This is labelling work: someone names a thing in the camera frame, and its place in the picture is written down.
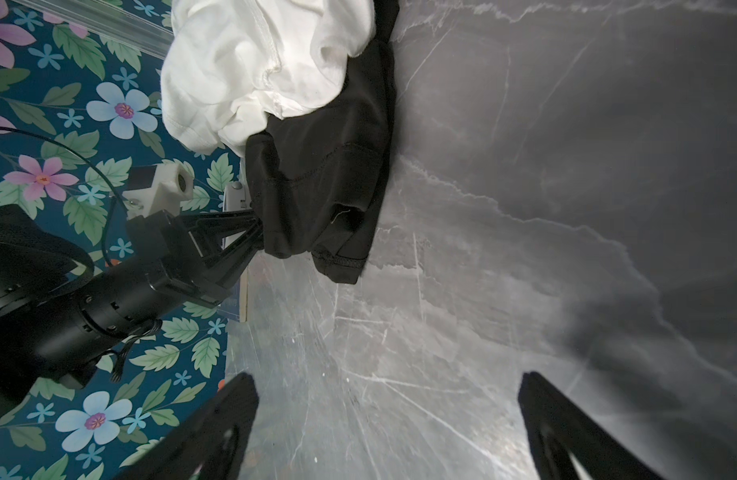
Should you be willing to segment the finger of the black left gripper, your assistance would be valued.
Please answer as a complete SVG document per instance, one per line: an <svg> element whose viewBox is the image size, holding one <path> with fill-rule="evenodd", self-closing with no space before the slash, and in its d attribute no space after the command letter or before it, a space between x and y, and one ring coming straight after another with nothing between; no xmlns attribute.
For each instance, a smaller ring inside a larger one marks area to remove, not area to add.
<svg viewBox="0 0 737 480"><path fill-rule="evenodd" d="M222 288L231 288L240 280L252 258L264 247L262 230L248 230L227 248L206 262L204 278Z"/></svg>
<svg viewBox="0 0 737 480"><path fill-rule="evenodd" d="M252 210L216 213L182 214L182 224L204 236L228 237L260 225Z"/></svg>

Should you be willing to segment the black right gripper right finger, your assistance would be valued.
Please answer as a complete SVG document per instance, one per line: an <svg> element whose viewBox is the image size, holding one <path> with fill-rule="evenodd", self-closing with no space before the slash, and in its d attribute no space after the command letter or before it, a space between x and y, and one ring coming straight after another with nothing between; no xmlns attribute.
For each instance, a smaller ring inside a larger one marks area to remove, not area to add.
<svg viewBox="0 0 737 480"><path fill-rule="evenodd" d="M659 479L540 373L522 376L518 395L530 452L542 480Z"/></svg>

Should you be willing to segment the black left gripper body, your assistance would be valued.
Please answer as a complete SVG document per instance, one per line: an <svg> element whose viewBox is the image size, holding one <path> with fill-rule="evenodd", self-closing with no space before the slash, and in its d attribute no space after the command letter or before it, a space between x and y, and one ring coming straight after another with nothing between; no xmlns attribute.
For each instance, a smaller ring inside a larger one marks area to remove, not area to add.
<svg viewBox="0 0 737 480"><path fill-rule="evenodd" d="M208 308L230 297L230 287L210 279L210 262L222 253L222 241L208 224L214 214L172 216L166 210L126 222L134 256L142 263L152 290Z"/></svg>

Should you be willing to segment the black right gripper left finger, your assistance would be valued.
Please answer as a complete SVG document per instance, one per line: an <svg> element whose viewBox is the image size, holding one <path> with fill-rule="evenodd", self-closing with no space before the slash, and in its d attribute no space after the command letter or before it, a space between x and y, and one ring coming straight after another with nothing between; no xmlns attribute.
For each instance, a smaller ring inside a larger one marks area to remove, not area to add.
<svg viewBox="0 0 737 480"><path fill-rule="evenodd" d="M238 478L258 402L254 377L238 374L184 424L116 477L124 480Z"/></svg>

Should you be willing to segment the black cloth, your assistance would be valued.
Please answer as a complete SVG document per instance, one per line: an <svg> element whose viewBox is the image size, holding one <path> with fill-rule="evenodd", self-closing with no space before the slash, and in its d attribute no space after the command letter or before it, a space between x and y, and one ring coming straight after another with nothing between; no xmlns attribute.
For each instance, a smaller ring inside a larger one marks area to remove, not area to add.
<svg viewBox="0 0 737 480"><path fill-rule="evenodd" d="M268 120L244 156L264 251L280 259L310 253L316 270L338 284L355 284L364 270L391 171L391 34L400 6L375 6L377 35L348 60L336 99L304 116Z"/></svg>

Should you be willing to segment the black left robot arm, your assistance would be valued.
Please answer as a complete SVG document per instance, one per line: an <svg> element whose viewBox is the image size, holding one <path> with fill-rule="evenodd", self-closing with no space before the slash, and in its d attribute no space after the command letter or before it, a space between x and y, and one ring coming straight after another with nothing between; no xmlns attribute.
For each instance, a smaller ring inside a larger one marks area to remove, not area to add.
<svg viewBox="0 0 737 480"><path fill-rule="evenodd" d="M96 273L82 248L0 207L0 420L36 380L83 388L100 356L164 314L220 305L262 248L250 210L160 211L131 219L126 233L134 255Z"/></svg>

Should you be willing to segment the white cloth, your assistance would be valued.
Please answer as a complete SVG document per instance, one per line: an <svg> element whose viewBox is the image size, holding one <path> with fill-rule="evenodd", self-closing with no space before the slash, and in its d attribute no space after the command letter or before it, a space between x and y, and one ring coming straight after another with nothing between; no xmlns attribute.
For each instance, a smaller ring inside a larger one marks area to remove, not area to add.
<svg viewBox="0 0 737 480"><path fill-rule="evenodd" d="M330 103L376 32L372 1L176 1L162 121L200 154L236 154L268 118Z"/></svg>

